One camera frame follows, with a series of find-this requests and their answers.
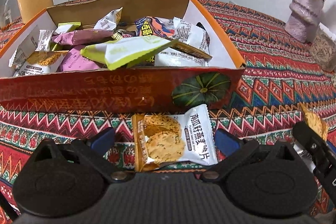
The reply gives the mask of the glass cup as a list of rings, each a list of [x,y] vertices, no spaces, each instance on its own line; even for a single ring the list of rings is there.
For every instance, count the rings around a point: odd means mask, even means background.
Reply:
[[[1,5],[0,12],[1,12],[0,13],[1,31],[4,31],[4,30],[7,30],[13,22],[12,17],[11,17],[11,9],[9,5],[9,0],[6,0],[5,3]]]

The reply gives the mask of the pink textured vase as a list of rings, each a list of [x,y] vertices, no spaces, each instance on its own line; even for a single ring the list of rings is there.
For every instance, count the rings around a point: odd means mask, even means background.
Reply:
[[[320,23],[325,0],[291,0],[291,15],[285,31],[299,42],[305,43],[312,30]]]

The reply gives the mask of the pink snack packet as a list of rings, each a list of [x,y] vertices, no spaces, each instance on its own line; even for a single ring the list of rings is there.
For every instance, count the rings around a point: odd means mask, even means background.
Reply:
[[[59,65],[57,72],[92,71],[103,68],[103,64],[96,63],[81,55],[80,50],[84,47],[84,45],[79,45],[69,50]]]

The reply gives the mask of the colourful patterned tablecloth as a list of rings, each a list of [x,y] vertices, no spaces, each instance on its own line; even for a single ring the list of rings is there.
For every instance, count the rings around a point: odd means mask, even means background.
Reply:
[[[218,109],[207,105],[213,129],[250,138],[252,147],[275,149],[282,140],[293,143],[292,128],[303,120],[303,103],[327,122],[327,138],[335,142],[333,74],[320,68],[308,46],[271,16],[198,1],[245,62],[228,104]],[[205,165],[186,161],[154,172],[135,171],[131,115],[187,110],[45,112],[1,105],[1,197],[18,211],[14,197],[28,197],[38,183],[42,207],[56,213],[45,217],[25,212],[18,223],[278,223],[276,217],[246,213],[220,186],[198,180],[195,175]],[[107,127],[115,129],[114,146],[100,156],[90,149],[90,138]]]

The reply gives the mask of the orange white snack packet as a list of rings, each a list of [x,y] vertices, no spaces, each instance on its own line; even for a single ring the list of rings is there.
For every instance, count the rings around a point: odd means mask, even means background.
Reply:
[[[35,51],[14,73],[14,77],[55,73],[67,51]]]

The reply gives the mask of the red orange cardboard box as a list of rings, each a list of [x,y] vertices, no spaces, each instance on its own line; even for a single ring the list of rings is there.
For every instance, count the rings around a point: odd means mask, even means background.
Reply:
[[[147,39],[129,38],[102,48],[107,68],[16,76],[10,57],[36,30],[53,30],[59,23],[93,26],[108,12],[122,9],[121,20],[133,27],[144,16],[181,18],[200,24],[208,33],[210,59],[203,67],[144,66],[152,52]],[[1,105],[8,110],[112,113],[187,110],[207,104],[228,104],[245,62],[228,35],[198,0],[91,0],[43,9],[1,50]]]

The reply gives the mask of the white snack packet back side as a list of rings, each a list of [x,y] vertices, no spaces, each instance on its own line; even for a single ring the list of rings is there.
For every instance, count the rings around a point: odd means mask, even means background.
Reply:
[[[189,46],[209,54],[206,31],[204,29],[177,17],[173,18],[173,25],[173,39],[177,39],[182,43],[188,44]]]

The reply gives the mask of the green white snack packet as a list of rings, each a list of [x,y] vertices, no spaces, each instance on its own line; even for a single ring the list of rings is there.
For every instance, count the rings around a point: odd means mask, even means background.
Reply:
[[[155,35],[135,36],[116,42],[89,45],[81,49],[80,53],[83,57],[104,64],[113,71],[124,65],[127,68],[133,67],[174,46],[177,42],[177,39],[169,40]]]

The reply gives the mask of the purple snack packet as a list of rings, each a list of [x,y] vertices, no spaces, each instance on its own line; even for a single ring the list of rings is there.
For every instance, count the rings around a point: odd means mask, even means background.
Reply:
[[[61,46],[78,46],[90,43],[99,43],[113,36],[113,31],[106,30],[75,30],[60,34],[54,38],[54,42]]]

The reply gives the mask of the colourful snack bag in box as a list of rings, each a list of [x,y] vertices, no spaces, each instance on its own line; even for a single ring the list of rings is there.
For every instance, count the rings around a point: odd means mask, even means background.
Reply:
[[[156,35],[162,38],[170,38],[175,33],[172,19],[146,16],[135,21],[139,36]]]

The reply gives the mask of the white oat crisp snack packet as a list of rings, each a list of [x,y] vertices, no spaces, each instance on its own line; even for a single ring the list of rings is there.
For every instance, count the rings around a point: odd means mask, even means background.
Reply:
[[[178,162],[211,166],[218,163],[207,105],[185,114],[141,115],[131,118],[135,171],[147,172]]]

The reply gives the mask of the clear container with seeds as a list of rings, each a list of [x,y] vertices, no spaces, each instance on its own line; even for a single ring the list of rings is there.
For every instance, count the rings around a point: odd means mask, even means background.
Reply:
[[[324,71],[335,70],[335,34],[322,23],[318,25],[309,52]]]

